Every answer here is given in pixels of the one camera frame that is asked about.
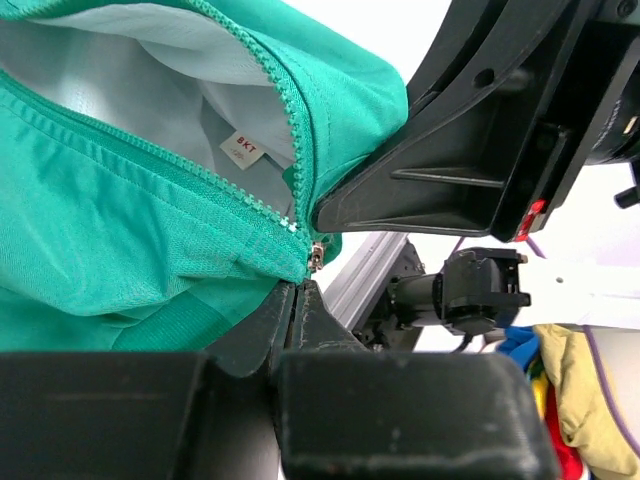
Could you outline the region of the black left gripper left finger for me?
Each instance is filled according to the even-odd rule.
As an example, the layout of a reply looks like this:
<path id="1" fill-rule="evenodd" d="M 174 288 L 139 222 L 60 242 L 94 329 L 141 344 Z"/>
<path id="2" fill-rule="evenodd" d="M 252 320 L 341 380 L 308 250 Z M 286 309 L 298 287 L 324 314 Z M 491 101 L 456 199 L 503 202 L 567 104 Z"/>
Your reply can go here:
<path id="1" fill-rule="evenodd" d="M 274 479 L 273 361 L 297 292 L 278 285 L 192 352 L 6 353 L 5 479 Z"/>

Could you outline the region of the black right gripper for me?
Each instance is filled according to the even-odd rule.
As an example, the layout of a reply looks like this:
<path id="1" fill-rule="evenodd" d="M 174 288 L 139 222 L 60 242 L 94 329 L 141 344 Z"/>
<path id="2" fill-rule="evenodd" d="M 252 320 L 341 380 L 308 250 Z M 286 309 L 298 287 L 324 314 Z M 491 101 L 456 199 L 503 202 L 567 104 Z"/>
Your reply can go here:
<path id="1" fill-rule="evenodd" d="M 454 1 L 407 93 L 407 122 L 315 227 L 524 241 L 582 167 L 639 177 L 639 4 Z"/>

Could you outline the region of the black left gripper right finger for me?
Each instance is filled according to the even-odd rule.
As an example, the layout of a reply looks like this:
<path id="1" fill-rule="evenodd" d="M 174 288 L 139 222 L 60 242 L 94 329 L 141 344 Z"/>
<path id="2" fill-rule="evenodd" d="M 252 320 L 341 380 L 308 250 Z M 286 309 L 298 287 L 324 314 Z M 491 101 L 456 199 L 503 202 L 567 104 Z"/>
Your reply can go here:
<path id="1" fill-rule="evenodd" d="M 520 368 L 501 354 L 375 353 L 296 290 L 273 375 L 289 479 L 553 479 Z"/>

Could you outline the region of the green jacket with white lining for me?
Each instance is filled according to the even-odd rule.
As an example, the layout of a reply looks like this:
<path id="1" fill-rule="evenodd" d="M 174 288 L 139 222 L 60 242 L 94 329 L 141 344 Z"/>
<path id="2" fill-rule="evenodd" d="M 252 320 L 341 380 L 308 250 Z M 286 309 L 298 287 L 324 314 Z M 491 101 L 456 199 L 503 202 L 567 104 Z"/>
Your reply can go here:
<path id="1" fill-rule="evenodd" d="M 208 346 L 340 252 L 400 74 L 280 1 L 1 5 L 1 347 Z"/>

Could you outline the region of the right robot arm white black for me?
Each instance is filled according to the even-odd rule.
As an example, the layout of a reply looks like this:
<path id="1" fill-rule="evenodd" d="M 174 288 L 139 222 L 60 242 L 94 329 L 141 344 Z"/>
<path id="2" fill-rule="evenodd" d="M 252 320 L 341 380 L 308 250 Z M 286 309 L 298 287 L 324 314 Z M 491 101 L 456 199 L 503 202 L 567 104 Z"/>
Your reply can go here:
<path id="1" fill-rule="evenodd" d="M 639 5 L 454 1 L 407 94 L 405 125 L 317 202 L 314 226 L 526 241 L 583 167 L 639 169 Z M 426 325 L 471 339 L 531 303 L 513 250 L 470 248 L 437 273 L 398 272 L 408 247 L 327 294 L 370 348 Z"/>

